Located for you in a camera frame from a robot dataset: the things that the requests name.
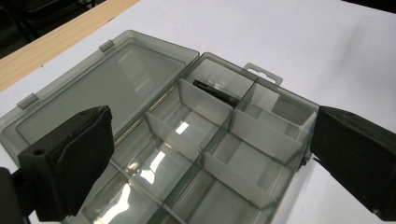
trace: tackle box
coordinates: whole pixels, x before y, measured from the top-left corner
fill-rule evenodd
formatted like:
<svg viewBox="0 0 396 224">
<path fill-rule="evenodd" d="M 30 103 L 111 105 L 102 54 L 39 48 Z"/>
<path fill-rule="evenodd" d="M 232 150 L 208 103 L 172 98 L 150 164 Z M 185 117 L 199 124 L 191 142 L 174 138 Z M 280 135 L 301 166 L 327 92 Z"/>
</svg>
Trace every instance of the tackle box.
<svg viewBox="0 0 396 224">
<path fill-rule="evenodd" d="M 115 153 L 66 223 L 270 223 L 310 157 L 320 109 L 281 82 L 251 63 L 241 68 L 126 31 L 19 102 L 0 120 L 0 141 L 18 163 L 21 151 L 77 112 L 109 105 Z M 394 133 L 389 139 L 395 149 Z M 395 154 L 387 154 L 393 169 Z M 396 186 L 394 173 L 384 178 L 383 188 Z"/>
</svg>

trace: white surface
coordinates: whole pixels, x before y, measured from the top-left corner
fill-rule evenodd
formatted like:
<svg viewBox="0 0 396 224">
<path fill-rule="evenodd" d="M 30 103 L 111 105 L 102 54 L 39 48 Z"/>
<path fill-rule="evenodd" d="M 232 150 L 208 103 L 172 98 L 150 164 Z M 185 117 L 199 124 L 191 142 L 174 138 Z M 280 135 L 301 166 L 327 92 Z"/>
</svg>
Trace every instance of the white surface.
<svg viewBox="0 0 396 224">
<path fill-rule="evenodd" d="M 396 132 L 396 15 L 336 0 L 143 0 L 2 91 L 0 116 L 127 29 L 255 63 L 290 91 Z M 4 154 L 0 165 L 15 171 Z M 304 182 L 288 224 L 382 223 L 315 162 L 296 177 Z"/>
</svg>

